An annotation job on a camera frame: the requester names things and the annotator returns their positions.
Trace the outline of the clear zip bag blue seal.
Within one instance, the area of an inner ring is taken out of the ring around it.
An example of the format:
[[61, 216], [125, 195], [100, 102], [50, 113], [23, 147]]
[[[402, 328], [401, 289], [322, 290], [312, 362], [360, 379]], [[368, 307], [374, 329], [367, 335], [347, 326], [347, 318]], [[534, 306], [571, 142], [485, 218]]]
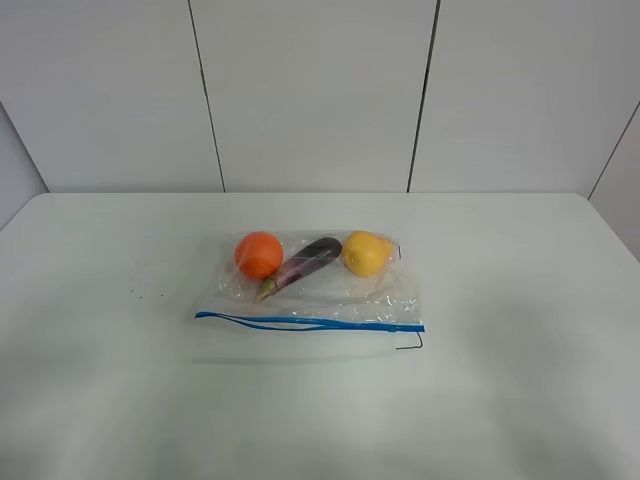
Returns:
[[[257, 231], [274, 235], [283, 261], [323, 237], [342, 243], [354, 231]], [[236, 245], [252, 232], [209, 244], [211, 283], [189, 322], [196, 364], [302, 363], [411, 352], [424, 345], [417, 282], [393, 237], [393, 257], [377, 274], [360, 277], [341, 255], [328, 266], [258, 302], [267, 278], [246, 278], [234, 260]]]

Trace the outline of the orange fruit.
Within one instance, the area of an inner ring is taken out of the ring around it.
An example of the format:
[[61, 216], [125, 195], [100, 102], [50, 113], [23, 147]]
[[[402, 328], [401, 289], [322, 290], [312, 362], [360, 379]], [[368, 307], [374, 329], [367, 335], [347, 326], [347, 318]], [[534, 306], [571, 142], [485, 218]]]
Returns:
[[252, 232], [236, 245], [234, 260], [249, 280], [263, 280], [274, 273], [283, 261], [280, 241], [268, 232]]

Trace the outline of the yellow pear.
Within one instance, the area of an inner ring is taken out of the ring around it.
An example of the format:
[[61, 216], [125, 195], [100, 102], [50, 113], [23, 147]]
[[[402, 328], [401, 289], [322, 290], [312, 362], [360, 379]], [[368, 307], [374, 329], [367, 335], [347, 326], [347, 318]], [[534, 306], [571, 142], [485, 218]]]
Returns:
[[387, 265], [394, 248], [391, 240], [366, 231], [354, 231], [343, 243], [343, 262], [352, 274], [369, 277]]

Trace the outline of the purple eggplant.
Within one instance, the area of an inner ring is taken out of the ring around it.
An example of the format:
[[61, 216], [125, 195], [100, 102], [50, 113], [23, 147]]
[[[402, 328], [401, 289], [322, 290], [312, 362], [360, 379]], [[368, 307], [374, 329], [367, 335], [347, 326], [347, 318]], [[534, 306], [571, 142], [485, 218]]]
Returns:
[[306, 245], [262, 282], [256, 300], [260, 302], [274, 296], [287, 286], [328, 266], [341, 252], [342, 243], [334, 237], [323, 237]]

